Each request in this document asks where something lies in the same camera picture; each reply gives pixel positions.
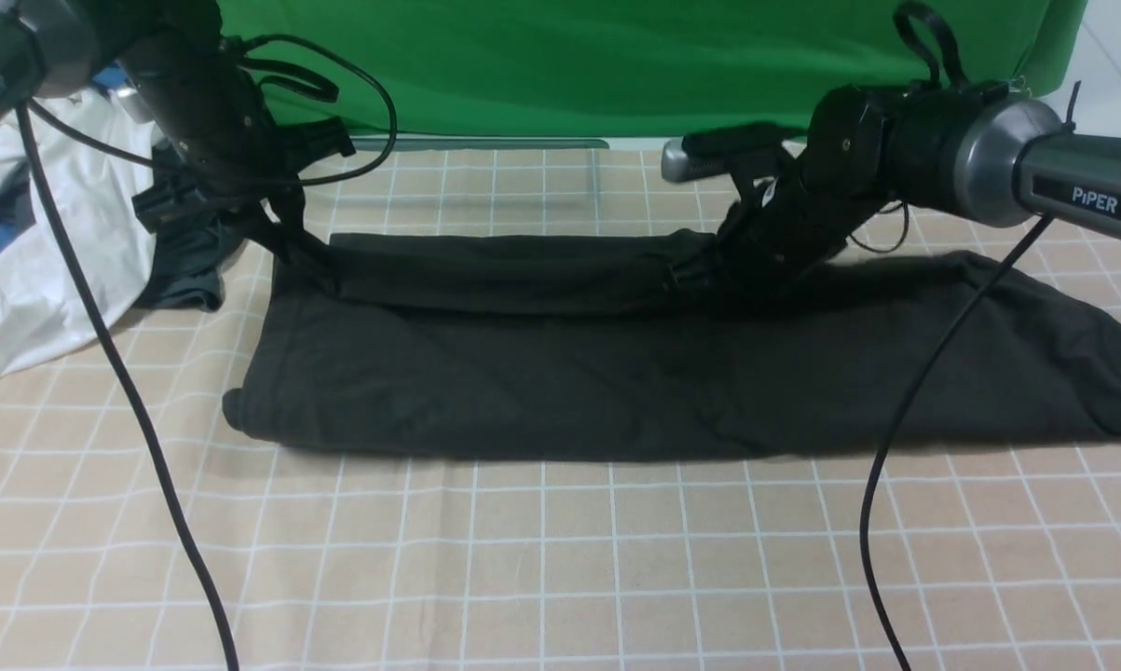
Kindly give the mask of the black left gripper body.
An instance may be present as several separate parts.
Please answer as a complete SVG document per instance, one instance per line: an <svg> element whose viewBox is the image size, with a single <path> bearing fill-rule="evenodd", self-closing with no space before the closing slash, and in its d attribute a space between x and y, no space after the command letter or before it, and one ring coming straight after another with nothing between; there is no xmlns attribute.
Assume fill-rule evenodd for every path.
<svg viewBox="0 0 1121 671"><path fill-rule="evenodd" d="M148 232L202 209L237 209L286 192L323 158L355 152L339 117L279 125L262 87L333 103L339 85L303 65L245 55L239 38L200 46L188 37L146 37L118 64L180 158L176 173L135 196Z"/></svg>

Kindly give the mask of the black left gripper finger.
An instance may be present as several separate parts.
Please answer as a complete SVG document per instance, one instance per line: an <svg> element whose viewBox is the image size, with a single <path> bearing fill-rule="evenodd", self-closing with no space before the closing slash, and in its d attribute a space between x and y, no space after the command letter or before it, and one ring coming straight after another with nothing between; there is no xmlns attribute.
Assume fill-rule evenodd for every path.
<svg viewBox="0 0 1121 671"><path fill-rule="evenodd" d="M316 286L321 293L337 293L337 259L327 243L304 226L304 192L274 192L267 205L243 208L243 235L267 248L284 265Z"/></svg>

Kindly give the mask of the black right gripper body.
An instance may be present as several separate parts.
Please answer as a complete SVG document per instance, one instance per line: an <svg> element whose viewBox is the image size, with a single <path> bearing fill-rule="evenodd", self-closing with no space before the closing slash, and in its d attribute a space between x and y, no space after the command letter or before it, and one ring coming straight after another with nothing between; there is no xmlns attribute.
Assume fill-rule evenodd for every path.
<svg viewBox="0 0 1121 671"><path fill-rule="evenodd" d="M776 177L735 180L738 199L712 241L668 265L668 293L708 300L780 300L793 286L847 246L856 229L884 212L892 197L813 190L794 158Z"/></svg>

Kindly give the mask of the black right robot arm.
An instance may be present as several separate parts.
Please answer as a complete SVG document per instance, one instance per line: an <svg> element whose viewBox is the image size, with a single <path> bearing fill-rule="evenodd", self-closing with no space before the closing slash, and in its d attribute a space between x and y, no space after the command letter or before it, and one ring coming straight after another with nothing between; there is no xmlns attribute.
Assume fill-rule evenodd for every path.
<svg viewBox="0 0 1121 671"><path fill-rule="evenodd" d="M810 127L770 122L663 146L663 178L728 175L738 201L703 250L671 264L671 293L791 285L891 203L994 229L1054 217L1121 240L1121 139L1080 136L1003 82L833 88Z"/></svg>

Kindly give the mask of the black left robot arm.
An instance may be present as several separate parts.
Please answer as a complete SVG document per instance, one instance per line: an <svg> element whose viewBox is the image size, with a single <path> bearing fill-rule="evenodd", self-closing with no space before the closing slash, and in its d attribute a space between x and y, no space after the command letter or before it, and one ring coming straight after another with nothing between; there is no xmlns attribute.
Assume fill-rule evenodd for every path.
<svg viewBox="0 0 1121 671"><path fill-rule="evenodd" d="M282 127L250 69L221 32L215 1L0 1L0 120L31 97L66 97L120 65L148 118L180 158L175 175L135 196L147 232L210 209L282 264L339 293L339 260L304 226L297 178L352 143L339 119Z"/></svg>

